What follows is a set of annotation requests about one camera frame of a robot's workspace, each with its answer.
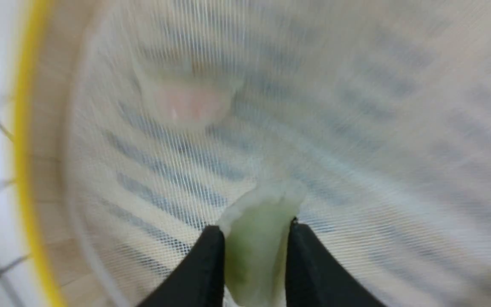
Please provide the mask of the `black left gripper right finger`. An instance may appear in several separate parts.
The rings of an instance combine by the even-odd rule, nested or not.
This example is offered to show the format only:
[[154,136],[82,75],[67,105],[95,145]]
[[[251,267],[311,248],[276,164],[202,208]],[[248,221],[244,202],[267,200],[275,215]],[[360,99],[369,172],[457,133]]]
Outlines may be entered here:
[[288,307],[384,307],[297,218],[289,227],[285,299]]

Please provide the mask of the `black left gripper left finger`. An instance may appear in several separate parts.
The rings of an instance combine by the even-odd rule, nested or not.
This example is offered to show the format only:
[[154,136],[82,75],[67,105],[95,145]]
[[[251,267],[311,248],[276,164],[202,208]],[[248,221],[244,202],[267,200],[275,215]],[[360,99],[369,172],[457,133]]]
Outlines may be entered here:
[[189,254],[139,307],[222,307],[225,239],[218,226],[202,231]]

